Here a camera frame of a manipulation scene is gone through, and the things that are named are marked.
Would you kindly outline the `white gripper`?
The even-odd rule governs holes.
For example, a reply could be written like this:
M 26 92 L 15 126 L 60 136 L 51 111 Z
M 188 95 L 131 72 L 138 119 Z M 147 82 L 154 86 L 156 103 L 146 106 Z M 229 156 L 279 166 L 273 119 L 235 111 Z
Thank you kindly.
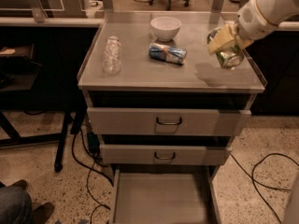
M 225 24 L 212 30 L 207 36 L 207 48 L 215 54 L 237 44 L 245 49 L 253 43 L 273 33 L 278 28 L 273 8 L 261 0 L 249 0 L 237 12 L 235 24 Z

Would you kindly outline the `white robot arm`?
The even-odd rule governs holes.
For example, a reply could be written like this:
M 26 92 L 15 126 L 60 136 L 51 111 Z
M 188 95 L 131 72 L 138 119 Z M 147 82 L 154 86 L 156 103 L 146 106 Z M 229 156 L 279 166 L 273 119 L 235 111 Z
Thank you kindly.
M 282 22 L 298 14 L 299 0 L 249 0 L 238 10 L 233 24 L 215 28 L 207 36 L 208 52 L 219 55 L 228 53 L 232 48 L 245 49 L 254 41 L 273 34 Z M 257 189 L 254 170 L 251 172 L 251 181 L 279 224 L 299 224 L 299 178 L 295 179 L 292 186 L 283 220 Z

